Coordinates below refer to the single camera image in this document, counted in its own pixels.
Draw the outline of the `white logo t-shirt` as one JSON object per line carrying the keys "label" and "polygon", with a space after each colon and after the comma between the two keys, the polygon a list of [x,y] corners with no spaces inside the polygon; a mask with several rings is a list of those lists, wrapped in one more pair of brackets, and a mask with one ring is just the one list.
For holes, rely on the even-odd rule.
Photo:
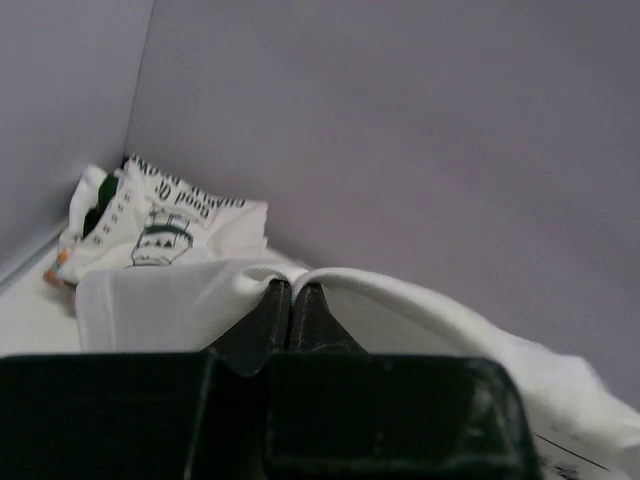
{"label": "white logo t-shirt", "polygon": [[85,275],[75,297],[87,353],[195,351],[248,314],[273,280],[311,284],[370,353],[483,356],[515,381],[549,479],[635,479],[639,414],[584,359],[512,335],[455,300],[379,273],[270,260],[138,266]]}

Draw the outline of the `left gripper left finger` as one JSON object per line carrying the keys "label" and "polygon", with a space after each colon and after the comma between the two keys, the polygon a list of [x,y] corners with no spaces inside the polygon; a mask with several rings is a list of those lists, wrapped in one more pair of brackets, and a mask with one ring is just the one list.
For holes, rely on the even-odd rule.
{"label": "left gripper left finger", "polygon": [[256,375],[274,350],[285,348],[290,309],[290,284],[270,281],[258,304],[212,343],[212,351],[235,374]]}

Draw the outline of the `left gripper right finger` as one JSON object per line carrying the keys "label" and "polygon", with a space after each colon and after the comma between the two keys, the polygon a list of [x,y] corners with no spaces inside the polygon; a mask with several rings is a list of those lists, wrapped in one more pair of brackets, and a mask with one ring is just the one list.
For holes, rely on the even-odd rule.
{"label": "left gripper right finger", "polygon": [[296,297],[289,326],[289,350],[296,353],[367,355],[329,309],[323,287],[307,284]]}

